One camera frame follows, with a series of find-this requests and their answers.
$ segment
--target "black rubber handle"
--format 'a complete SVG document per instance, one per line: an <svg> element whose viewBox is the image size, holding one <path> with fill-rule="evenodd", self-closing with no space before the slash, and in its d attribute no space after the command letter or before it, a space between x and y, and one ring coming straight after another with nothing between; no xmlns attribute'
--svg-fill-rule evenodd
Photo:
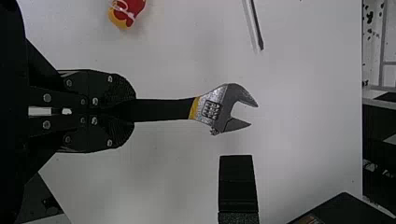
<svg viewBox="0 0 396 224"><path fill-rule="evenodd" d="M188 119L194 99L136 99L116 105L112 110L117 111L117 115L121 119L131 122Z"/></svg>

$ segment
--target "metal rod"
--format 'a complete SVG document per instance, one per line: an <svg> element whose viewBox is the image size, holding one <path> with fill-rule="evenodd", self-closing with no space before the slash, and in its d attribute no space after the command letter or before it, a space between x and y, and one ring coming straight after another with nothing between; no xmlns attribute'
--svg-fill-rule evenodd
<svg viewBox="0 0 396 224"><path fill-rule="evenodd" d="M396 103L388 102L388 101L380 101L380 100L373 100L368 98L362 98L362 102L364 105L372 105L381 108L396 110Z"/></svg>
<svg viewBox="0 0 396 224"><path fill-rule="evenodd" d="M396 65L396 62L384 62L384 65Z"/></svg>
<svg viewBox="0 0 396 224"><path fill-rule="evenodd" d="M388 23L388 0L384 0L384 12L382 17L382 36L381 36L381 50L379 52L379 77L378 85L384 85L384 55L385 55L385 38L387 34Z"/></svg>
<svg viewBox="0 0 396 224"><path fill-rule="evenodd" d="M256 26L258 45L260 47L260 50L264 50L264 41L262 40L262 31L260 30L259 19L257 18L256 7L254 6L254 0L250 0L250 4L251 4L251 11L253 13L254 24Z"/></svg>
<svg viewBox="0 0 396 224"><path fill-rule="evenodd" d="M384 86L373 86L373 85L368 85L367 87L364 87L365 89L367 88L368 90L373 90L373 91L388 91L388 92L396 92L396 88L394 87L384 87Z"/></svg>

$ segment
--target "white wall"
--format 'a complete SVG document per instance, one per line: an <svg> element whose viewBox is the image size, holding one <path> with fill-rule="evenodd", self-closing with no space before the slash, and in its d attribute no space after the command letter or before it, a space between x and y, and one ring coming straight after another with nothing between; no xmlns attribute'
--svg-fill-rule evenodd
<svg viewBox="0 0 396 224"><path fill-rule="evenodd" d="M130 32L106 1L19 1L30 40L58 69L118 72L141 98L245 86L253 123L209 135L192 121L137 124L118 150L56 155L40 171L73 223L216 223L219 156L254 156L262 223L285 223L347 190L361 196L361 1L148 0Z"/></svg>

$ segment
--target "metal chrome tool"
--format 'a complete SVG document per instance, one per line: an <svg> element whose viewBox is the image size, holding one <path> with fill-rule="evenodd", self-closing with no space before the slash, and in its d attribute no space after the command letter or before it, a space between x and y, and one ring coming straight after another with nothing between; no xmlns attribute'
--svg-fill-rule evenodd
<svg viewBox="0 0 396 224"><path fill-rule="evenodd" d="M259 106L242 86L235 83L223 84L194 99L189 119L209 125L213 135L246 128L250 123L231 117L236 102L253 107Z"/></svg>

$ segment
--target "black object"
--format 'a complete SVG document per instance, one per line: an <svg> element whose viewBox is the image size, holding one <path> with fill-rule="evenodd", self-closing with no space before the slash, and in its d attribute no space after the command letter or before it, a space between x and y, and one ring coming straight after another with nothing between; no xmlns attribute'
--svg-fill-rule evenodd
<svg viewBox="0 0 396 224"><path fill-rule="evenodd" d="M388 92L375 99L396 102ZM396 146L384 142L396 134L396 110L374 105L362 106L363 158L374 170L363 169L363 195L396 214Z"/></svg>
<svg viewBox="0 0 396 224"><path fill-rule="evenodd" d="M15 223L26 223L63 213L44 180L36 174L24 187L21 211Z"/></svg>
<svg viewBox="0 0 396 224"><path fill-rule="evenodd" d="M117 74L57 71L26 39L15 0L0 2L0 27L1 223L17 219L24 185L56 152L117 148L135 122L188 118L193 98L137 100L131 84ZM29 117L29 106L50 107L51 114ZM63 114L65 108L72 114Z"/></svg>
<svg viewBox="0 0 396 224"><path fill-rule="evenodd" d="M289 222L289 224L343 223L390 224L395 223L395 220L350 194L341 193Z"/></svg>
<svg viewBox="0 0 396 224"><path fill-rule="evenodd" d="M256 6L254 5L254 0L250 0L250 4L251 4L251 10L253 13L253 18L254 18L254 25L256 26L256 31L257 31L257 41L258 41L260 50L264 50L264 41L262 40L262 31L260 29L259 18L257 17L257 11L256 11Z"/></svg>
<svg viewBox="0 0 396 224"><path fill-rule="evenodd" d="M259 224L251 156L220 157L219 224Z"/></svg>

